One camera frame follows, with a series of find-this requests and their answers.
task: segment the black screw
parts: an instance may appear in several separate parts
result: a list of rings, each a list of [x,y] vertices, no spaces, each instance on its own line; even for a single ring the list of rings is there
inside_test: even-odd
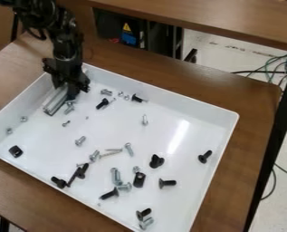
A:
[[[139,221],[143,221],[144,217],[151,213],[151,209],[144,209],[142,212],[137,211],[136,215]]]
[[[162,180],[159,179],[159,188],[162,189],[165,186],[175,186],[177,182],[175,180]]]
[[[212,155],[212,151],[208,150],[204,155],[199,155],[198,159],[202,163],[206,163],[207,158],[209,158]]]
[[[96,109],[99,110],[105,105],[109,105],[109,101],[106,98],[102,99],[102,101],[96,106]]]
[[[56,177],[52,177],[51,181],[54,182],[59,189],[63,189],[64,187],[67,186],[67,182],[64,181],[63,179],[58,179]]]
[[[107,199],[107,198],[111,198],[111,197],[118,197],[120,194],[119,194],[119,191],[117,190],[117,188],[114,188],[114,190],[112,190],[111,192],[108,192],[106,194],[103,194],[100,199]]]

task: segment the cable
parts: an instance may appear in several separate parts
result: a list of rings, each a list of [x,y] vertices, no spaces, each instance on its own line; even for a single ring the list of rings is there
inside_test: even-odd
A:
[[[280,170],[282,170],[283,172],[285,172],[287,174],[287,170],[282,168],[281,166],[279,166],[277,163],[274,163],[274,165],[279,168]]]
[[[275,191],[275,187],[276,187],[276,174],[275,174],[275,171],[273,169],[273,188],[271,189],[271,191],[266,196],[261,198],[261,200],[269,198],[272,195],[272,193]]]

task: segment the silver screw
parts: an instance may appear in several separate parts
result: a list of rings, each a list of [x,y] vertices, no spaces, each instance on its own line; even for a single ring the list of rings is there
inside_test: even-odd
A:
[[[78,140],[75,141],[75,145],[80,147],[83,142],[86,141],[86,137],[85,136],[81,136]]]
[[[133,156],[134,155],[134,152],[133,152],[133,149],[131,148],[131,143],[127,142],[125,144],[125,148],[127,149],[128,153],[130,156]]]
[[[139,172],[139,167],[138,166],[133,167],[132,171],[134,174],[136,174],[137,172]]]
[[[125,192],[130,192],[132,190],[132,185],[130,182],[128,182],[126,185],[117,186],[117,189]]]
[[[62,124],[63,127],[66,127],[71,121],[66,121],[65,123]]]
[[[142,117],[142,125],[147,126],[148,125],[148,116],[146,114]]]
[[[113,95],[113,92],[112,91],[108,91],[107,89],[101,90],[100,93],[103,94],[103,95],[108,95],[108,96]]]
[[[27,116],[22,116],[21,117],[21,122],[27,122],[28,121],[28,117]]]
[[[139,227],[143,230],[146,230],[148,228],[148,226],[150,226],[153,223],[154,223],[154,219],[153,219],[153,217],[150,217],[144,221],[140,221]]]
[[[112,176],[112,183],[116,186],[122,185],[122,181],[120,179],[120,172],[116,168],[112,168],[110,170],[111,176]]]

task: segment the screw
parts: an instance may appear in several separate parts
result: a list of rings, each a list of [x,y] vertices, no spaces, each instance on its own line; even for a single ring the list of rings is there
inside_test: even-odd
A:
[[[117,189],[121,191],[130,192],[132,190],[132,185],[130,182],[128,182],[126,185],[117,186]]]
[[[112,183],[113,183],[114,185],[116,185],[116,186],[122,185],[122,181],[121,181],[121,179],[120,179],[120,172],[119,172],[118,169],[112,168],[112,169],[110,170],[110,174],[111,174],[111,176],[112,176]]]
[[[137,211],[136,215],[139,221],[143,221],[144,217],[151,213],[151,209],[144,209],[142,212]]]
[[[162,180],[159,179],[159,188],[162,189],[165,186],[175,186],[177,182],[175,180]]]
[[[75,141],[75,145],[80,147],[83,142],[86,141],[86,137],[85,136],[81,136],[78,140]]]
[[[131,143],[127,142],[125,144],[125,148],[127,149],[128,153],[130,156],[133,156],[134,155],[134,152],[133,152],[133,149],[131,148]]]
[[[108,96],[111,96],[113,94],[112,91],[108,91],[107,89],[101,90],[100,93],[103,95],[108,95]]]
[[[108,193],[106,193],[106,194],[103,194],[103,195],[100,197],[100,199],[107,199],[107,198],[111,198],[111,197],[114,197],[114,196],[116,196],[116,197],[119,197],[119,196],[120,196],[120,194],[119,194],[119,192],[118,192],[118,190],[117,190],[116,188],[114,188],[114,190],[112,190],[111,192],[108,192]]]
[[[136,174],[137,172],[139,172],[139,167],[138,166],[133,167],[132,171],[134,174]]]
[[[27,116],[22,116],[21,117],[21,122],[27,122],[28,121],[28,117]]]
[[[99,110],[100,108],[102,108],[105,105],[108,105],[109,101],[108,99],[104,98],[102,99],[102,101],[96,106],[96,109]]]
[[[209,158],[212,155],[212,151],[208,150],[204,155],[199,155],[198,159],[202,163],[206,163],[207,158]]]
[[[153,217],[150,217],[144,221],[140,221],[139,222],[139,227],[143,230],[146,230],[148,228],[149,225],[154,223],[154,219]]]
[[[66,127],[71,121],[66,121],[65,123],[62,124],[63,127]]]

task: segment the metal frame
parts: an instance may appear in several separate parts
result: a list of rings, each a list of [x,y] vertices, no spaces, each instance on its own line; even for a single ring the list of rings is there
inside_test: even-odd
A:
[[[247,232],[252,224],[256,210],[261,201],[265,186],[273,170],[274,163],[281,149],[283,140],[287,133],[287,85],[276,111],[273,128],[270,134],[267,149],[263,157],[262,167],[257,180],[252,203],[244,225],[244,232]]]

